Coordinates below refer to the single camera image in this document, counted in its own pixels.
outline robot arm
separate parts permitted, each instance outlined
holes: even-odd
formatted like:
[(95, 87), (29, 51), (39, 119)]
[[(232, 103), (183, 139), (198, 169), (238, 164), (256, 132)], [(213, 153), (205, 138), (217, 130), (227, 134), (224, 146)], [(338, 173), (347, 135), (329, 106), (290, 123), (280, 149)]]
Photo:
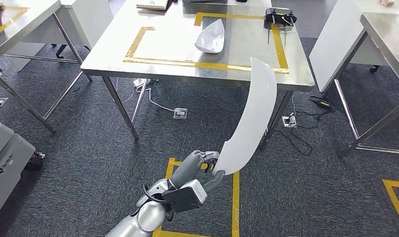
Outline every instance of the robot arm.
[(183, 212), (199, 208), (207, 194), (216, 189), (225, 172), (219, 170), (214, 178), (201, 185), (195, 179), (203, 163), (212, 169), (219, 157), (218, 152), (194, 151), (176, 169), (170, 179), (155, 182), (138, 200), (137, 210), (125, 217), (106, 237), (149, 237), (167, 219), (171, 221), (173, 212)]

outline yellow tape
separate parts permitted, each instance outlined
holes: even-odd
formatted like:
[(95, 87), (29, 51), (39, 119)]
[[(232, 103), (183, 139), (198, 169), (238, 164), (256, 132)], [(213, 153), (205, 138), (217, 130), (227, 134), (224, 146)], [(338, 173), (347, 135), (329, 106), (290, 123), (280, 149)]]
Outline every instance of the yellow tape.
[(146, 31), (154, 31), (155, 28), (154, 27), (142, 27), (140, 29), (140, 31), (138, 32), (137, 36), (135, 37), (133, 44), (130, 47), (130, 50), (128, 50), (126, 57), (132, 57), (134, 56), (135, 51), (138, 48), (138, 45), (141, 42), (141, 39), (143, 38), (144, 34), (146, 33)]
[(386, 180), (383, 179), (384, 186), (386, 187), (387, 193), (390, 196), (390, 200), (392, 201), (393, 206), (396, 209), (397, 214), (399, 215), (399, 199), (397, 198), (394, 188), (399, 188), (399, 181)]
[(287, 59), (285, 58), (284, 53), (284, 47), (282, 46), (281, 36), (279, 35), (279, 28), (271, 25), (271, 30), (274, 37), (275, 50), (277, 52), (279, 67), (288, 69)]
[(240, 173), (233, 174), (233, 201), (232, 201), (232, 237), (239, 237), (239, 200), (240, 200)]
[[(198, 12), (195, 18), (194, 25), (200, 26), (203, 17), (223, 17), (223, 18), (242, 18), (242, 19), (258, 19), (264, 20), (264, 16), (247, 16), (247, 15), (234, 15), (234, 14), (220, 14), (220, 13), (206, 13)], [(273, 68), (276, 74), (289, 74), (287, 60), (285, 58), (284, 49), (282, 46), (281, 36), (279, 35), (278, 27), (271, 26), (273, 30), (273, 38), (275, 43), (275, 49), (279, 61), (280, 68)], [(204, 68), (204, 69), (217, 69), (217, 70), (237, 70), (250, 72), (252, 68), (245, 65), (231, 65), (222, 63), (204, 63), (204, 62), (193, 62), (191, 60), (176, 61), (176, 60), (162, 60), (162, 59), (151, 59), (151, 58), (135, 58), (134, 53), (137, 50), (146, 31), (154, 31), (154, 27), (141, 27), (138, 32), (133, 44), (127, 52), (127, 55), (123, 62), (130, 63), (146, 63), (146, 64), (161, 64), (161, 65), (172, 65), (172, 66), (184, 66), (193, 68)]]
[(19, 6), (1, 6), (2, 9), (9, 9), (9, 10), (18, 10), (19, 12), (12, 17), (9, 21), (4, 23), (3, 25), (0, 26), (0, 32), (2, 32), (4, 29), (6, 29), (10, 24), (12, 24), (14, 21), (16, 21), (19, 17), (21, 17), (25, 12), (28, 11), (29, 8), (27, 7), (19, 7)]
[(240, 18), (240, 19), (254, 19), (254, 20), (265, 20), (264, 16), (247, 16), (247, 15), (234, 15), (234, 14), (221, 14), (221, 13), (208, 13), (208, 12), (198, 12), (195, 17), (194, 26), (200, 26), (202, 18), (208, 17), (220, 17), (220, 18)]
[[(174, 166), (180, 166), (181, 162), (175, 158), (170, 158), (167, 163), (165, 178), (169, 179), (173, 173)], [(201, 165), (201, 169), (207, 168), (206, 164)], [(239, 171), (233, 174), (233, 204), (232, 204), (232, 237), (239, 237), (239, 191), (240, 191), (240, 174)], [(161, 227), (153, 232), (152, 237), (209, 237), (179, 232), (162, 231)]]
[(200, 236), (200, 235), (193, 235), (193, 234), (186, 234), (179, 232), (161, 231), (160, 237), (210, 237), (210, 236)]

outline gray carpet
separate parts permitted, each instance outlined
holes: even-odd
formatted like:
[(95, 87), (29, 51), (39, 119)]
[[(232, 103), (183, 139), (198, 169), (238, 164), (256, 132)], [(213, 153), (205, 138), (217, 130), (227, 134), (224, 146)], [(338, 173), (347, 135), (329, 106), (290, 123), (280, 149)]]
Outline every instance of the gray carpet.
[[(302, 38), (308, 55), (316, 39)], [(40, 55), (54, 55), (46, 46)], [(71, 58), (67, 48), (66, 58)], [(46, 111), (77, 72), (76, 65), (31, 62), (16, 73), (0, 60), (9, 82), (39, 111)], [(368, 128), (399, 103), (399, 82), (390, 68), (372, 75), (368, 66), (351, 65), (343, 75), (343, 89), (361, 130)], [(119, 94), (131, 93), (129, 79), (120, 79)], [(0, 122), (11, 127), (47, 154), (43, 170), (24, 171), (20, 183), (0, 211), (0, 236), (104, 236), (134, 210), (143, 182), (163, 178), (170, 157), (183, 159), (192, 150), (217, 150), (236, 128), (248, 88), (159, 81), (152, 98), (169, 108), (188, 108), (187, 120), (145, 99), (135, 143), (101, 78), (78, 81), (50, 122), (50, 134), (0, 86), (0, 96), (11, 97), (0, 109)], [(298, 111), (320, 113), (309, 102), (311, 93), (296, 93)], [(335, 105), (337, 94), (328, 93)], [(129, 113), (136, 98), (125, 103)], [(286, 113), (292, 112), (290, 105)], [(300, 125), (312, 126), (311, 116), (300, 114)], [(290, 136), (289, 130), (278, 127)], [(399, 180), (399, 156), (353, 152), (338, 158), (336, 151), (352, 139), (343, 110), (323, 117), (318, 128), (298, 129), (313, 146), (306, 157), (281, 134), (259, 149), (240, 172), (240, 235), (250, 236), (378, 236), (399, 237), (397, 215), (382, 179)], [(299, 140), (293, 142), (308, 151)], [(399, 121), (370, 140), (399, 148)], [(200, 180), (210, 178), (199, 174)], [(232, 177), (209, 196), (201, 209), (177, 214), (164, 230), (231, 236)], [(399, 198), (399, 189), (395, 189)]]

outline table top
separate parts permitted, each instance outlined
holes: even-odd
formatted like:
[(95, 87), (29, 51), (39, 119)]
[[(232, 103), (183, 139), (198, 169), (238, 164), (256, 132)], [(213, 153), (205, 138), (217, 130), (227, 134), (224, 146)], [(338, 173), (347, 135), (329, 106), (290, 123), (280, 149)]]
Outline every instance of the table top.
[(360, 21), (399, 78), (399, 14), (364, 12)]
[[(81, 68), (94, 76), (249, 85), (250, 57), (256, 57), (274, 68), (279, 89), (311, 90), (315, 82), (296, 29), (287, 28), (286, 39), (281, 28), (268, 32), (265, 10), (180, 2), (165, 13), (137, 9), (127, 1)], [(225, 27), (223, 51), (202, 53), (194, 43), (219, 18)]]
[(59, 0), (0, 0), (0, 57), (61, 6)]

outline metal frame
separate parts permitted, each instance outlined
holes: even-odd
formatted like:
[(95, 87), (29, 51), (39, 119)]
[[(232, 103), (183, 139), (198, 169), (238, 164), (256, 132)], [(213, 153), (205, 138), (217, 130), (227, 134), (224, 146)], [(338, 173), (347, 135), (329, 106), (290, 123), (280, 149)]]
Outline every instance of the metal frame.
[[(107, 77), (107, 76), (102, 77), (102, 78), (103, 78), (104, 83), (107, 86), (112, 98), (114, 99), (115, 104), (118, 107), (118, 110), (120, 111), (122, 117), (124, 118), (125, 123), (127, 124), (128, 128), (130, 129), (134, 139), (137, 140), (138, 134), (134, 128), (134, 123), (137, 119), (138, 111), (140, 110), (141, 102), (143, 100), (143, 95), (144, 95), (144, 91), (146, 89), (148, 80), (146, 79), (143, 83), (140, 95), (138, 97), (137, 104), (135, 106), (133, 117), (132, 117), (132, 119), (130, 119), (127, 114), (127, 111), (125, 110), (124, 106), (122, 105), (122, 101), (121, 101), (120, 97), (118, 96), (114, 85), (111, 82), (111, 78)], [(274, 134), (275, 128), (276, 128), (277, 124), (279, 123), (279, 121), (281, 120), (281, 117), (285, 111), (285, 108), (287, 107), (293, 94), (294, 94), (294, 91), (288, 90), (285, 92), (285, 95), (281, 101), (281, 104), (278, 107), (277, 112), (275, 113), (274, 119), (268, 124), (269, 129), (267, 129), (267, 131), (265, 131), (264, 138), (263, 138), (264, 143), (262, 143), (262, 145), (266, 144), (269, 141), (269, 139), (272, 137), (272, 135)]]
[(118, 96), (118, 93), (115, 90), (115, 87), (114, 87), (114, 85), (111, 82), (111, 78), (110, 77), (102, 77), (102, 79), (104, 80), (105, 85), (107, 86), (110, 94), (112, 95), (112, 98), (114, 99), (115, 104), (118, 107), (118, 110), (120, 111), (122, 117), (124, 118), (125, 123), (127, 124), (128, 128), (130, 129), (131, 133), (133, 134), (134, 139), (137, 140), (138, 139), (138, 134), (135, 131), (134, 122), (135, 122), (135, 119), (137, 117), (138, 110), (140, 109), (141, 100), (143, 98), (143, 92), (144, 92), (144, 88), (146, 88), (147, 80), (146, 80), (146, 83), (143, 84), (143, 89), (141, 90), (142, 92), (140, 93), (140, 97), (138, 98), (136, 109), (135, 109), (134, 115), (133, 115), (133, 119), (131, 120), (128, 117), (127, 111), (125, 110), (124, 106), (122, 105), (122, 101), (120, 99), (120, 96)]
[(282, 115), (284, 114), (285, 108), (287, 108), (287, 105), (290, 102), (293, 94), (294, 94), (294, 91), (291, 91), (291, 90), (288, 90), (285, 92), (284, 97), (282, 98), (281, 104), (279, 105), (277, 112), (275, 113), (274, 119), (272, 120), (272, 122), (270, 122), (268, 124), (269, 128), (265, 132), (263, 144), (269, 142), (269, 139), (274, 134), (275, 128), (277, 127), (279, 121), (281, 121), (281, 118), (282, 118)]
[[(82, 59), (77, 52), (74, 44), (70, 40), (69, 35), (67, 34), (66, 30), (64, 29), (63, 25), (61, 24), (60, 20), (58, 19), (57, 15), (53, 13), (52, 15), (55, 23), (57, 24), (59, 30), (61, 31), (64, 39), (66, 40), (67, 44), (69, 45), (70, 49), (72, 50), (74, 56), (76, 57), (76, 60), (70, 60), (70, 59), (57, 59), (57, 58), (45, 58), (45, 57), (38, 57), (38, 56), (25, 56), (25, 55), (12, 55), (12, 54), (6, 54), (8, 57), (14, 57), (14, 58), (25, 58), (25, 59), (34, 59), (34, 60), (42, 60), (42, 61), (52, 61), (52, 62), (64, 62), (64, 63), (75, 63), (75, 64), (82, 64)], [(34, 115), (50, 132), (56, 133), (55, 128), (47, 122), (47, 119), (51, 116), (51, 114), (54, 112), (54, 110), (57, 108), (57, 106), (60, 104), (60, 102), (64, 99), (66, 94), (70, 91), (70, 89), (73, 87), (73, 85), (78, 81), (80, 76), (83, 74), (82, 71), (78, 73), (78, 75), (73, 78), (67, 85), (66, 89), (63, 91), (63, 93), (58, 97), (58, 99), (54, 102), (54, 104), (51, 106), (51, 108), (45, 113), (44, 116), (41, 116), (40, 113), (24, 98), (22, 95), (20, 95), (14, 88), (12, 88), (9, 83), (7, 83), (2, 76), (0, 76), (0, 85), (5, 88), (10, 94), (12, 94), (21, 104), (32, 114)], [(92, 82), (92, 78), (90, 76), (87, 76), (88, 80)]]
[(341, 85), (339, 83), (339, 76), (345, 70), (346, 66), (349, 64), (355, 53), (358, 51), (359, 47), (362, 45), (362, 42), (367, 38), (368, 32), (364, 30), (361, 38), (357, 41), (354, 49), (351, 51), (347, 59), (343, 62), (342, 66), (340, 67), (339, 71), (335, 75), (335, 79), (333, 80), (336, 86), (336, 89), (339, 93), (339, 97), (341, 99), (342, 105), (345, 109), (346, 116), (349, 121), (349, 125), (351, 126), (352, 134), (354, 135), (355, 140), (345, 149), (340, 150), (338, 155), (341, 157), (345, 157), (352, 152), (352, 150), (365, 150), (365, 151), (378, 151), (378, 152), (387, 152), (387, 153), (394, 153), (399, 154), (399, 150), (397, 149), (389, 149), (389, 148), (379, 148), (379, 147), (370, 147), (363, 145), (367, 139), (369, 139), (372, 135), (374, 135), (377, 131), (385, 127), (389, 122), (391, 122), (395, 117), (399, 115), (399, 106), (394, 108), (391, 112), (389, 112), (386, 116), (384, 116), (380, 121), (370, 127), (366, 132), (362, 135), (359, 135), (357, 126), (355, 125), (354, 119), (352, 118), (351, 111), (349, 110), (348, 103), (345, 99), (345, 95), (342, 91)]

